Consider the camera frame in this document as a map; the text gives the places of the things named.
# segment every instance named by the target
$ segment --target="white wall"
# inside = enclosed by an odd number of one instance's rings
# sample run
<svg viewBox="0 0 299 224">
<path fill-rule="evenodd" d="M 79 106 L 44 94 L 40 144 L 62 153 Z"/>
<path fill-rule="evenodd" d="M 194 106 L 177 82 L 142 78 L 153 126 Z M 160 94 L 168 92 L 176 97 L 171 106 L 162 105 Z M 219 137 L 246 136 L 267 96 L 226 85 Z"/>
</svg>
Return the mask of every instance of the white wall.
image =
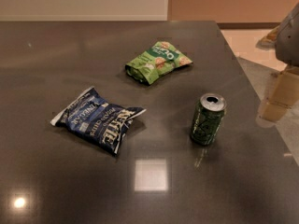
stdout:
<svg viewBox="0 0 299 224">
<path fill-rule="evenodd" d="M 0 21 L 164 21 L 168 0 L 0 0 Z"/>
</svg>

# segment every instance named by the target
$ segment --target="blue chip bag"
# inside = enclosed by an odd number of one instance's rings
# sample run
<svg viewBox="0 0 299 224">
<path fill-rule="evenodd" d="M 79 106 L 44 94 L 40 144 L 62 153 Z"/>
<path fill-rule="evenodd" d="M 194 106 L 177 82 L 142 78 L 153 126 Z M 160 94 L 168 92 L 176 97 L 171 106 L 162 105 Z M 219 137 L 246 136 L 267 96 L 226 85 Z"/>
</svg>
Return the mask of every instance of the blue chip bag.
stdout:
<svg viewBox="0 0 299 224">
<path fill-rule="evenodd" d="M 141 107 L 123 108 L 110 104 L 90 87 L 50 123 L 65 126 L 70 132 L 116 155 L 133 118 L 145 111 Z"/>
</svg>

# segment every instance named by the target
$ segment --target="aluminum can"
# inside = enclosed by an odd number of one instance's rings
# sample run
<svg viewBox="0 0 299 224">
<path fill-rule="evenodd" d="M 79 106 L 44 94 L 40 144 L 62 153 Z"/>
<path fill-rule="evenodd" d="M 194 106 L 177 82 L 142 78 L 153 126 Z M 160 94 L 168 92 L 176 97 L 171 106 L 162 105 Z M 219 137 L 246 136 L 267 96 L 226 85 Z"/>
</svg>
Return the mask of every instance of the aluminum can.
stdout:
<svg viewBox="0 0 299 224">
<path fill-rule="evenodd" d="M 226 101 L 216 93 L 204 94 L 196 103 L 190 137 L 207 146 L 214 142 L 226 113 Z"/>
</svg>

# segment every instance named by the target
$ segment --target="green chip bag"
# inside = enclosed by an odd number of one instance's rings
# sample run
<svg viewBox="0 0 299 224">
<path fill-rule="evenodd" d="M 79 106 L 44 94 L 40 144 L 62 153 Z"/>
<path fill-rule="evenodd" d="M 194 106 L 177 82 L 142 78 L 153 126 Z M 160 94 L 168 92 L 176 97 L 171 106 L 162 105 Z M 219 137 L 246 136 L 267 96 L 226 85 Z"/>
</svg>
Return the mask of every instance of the green chip bag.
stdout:
<svg viewBox="0 0 299 224">
<path fill-rule="evenodd" d="M 125 65 L 127 74 L 151 85 L 159 77 L 192 61 L 169 42 L 159 41 Z"/>
</svg>

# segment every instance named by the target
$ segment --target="table surface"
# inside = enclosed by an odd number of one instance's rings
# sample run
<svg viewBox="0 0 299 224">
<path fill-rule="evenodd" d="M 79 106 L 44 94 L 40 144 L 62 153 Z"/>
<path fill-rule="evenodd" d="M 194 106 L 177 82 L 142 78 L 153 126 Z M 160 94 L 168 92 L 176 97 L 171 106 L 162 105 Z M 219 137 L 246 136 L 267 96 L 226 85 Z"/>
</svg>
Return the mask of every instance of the table surface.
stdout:
<svg viewBox="0 0 299 224">
<path fill-rule="evenodd" d="M 299 170 L 213 21 L 1 22 L 1 223 L 299 223 Z M 193 64 L 139 84 L 124 64 L 169 41 Z M 117 158 L 50 120 L 95 86 L 142 106 Z M 221 94 L 215 143 L 189 131 L 197 99 Z M 23 197 L 23 208 L 15 208 Z"/>
</svg>

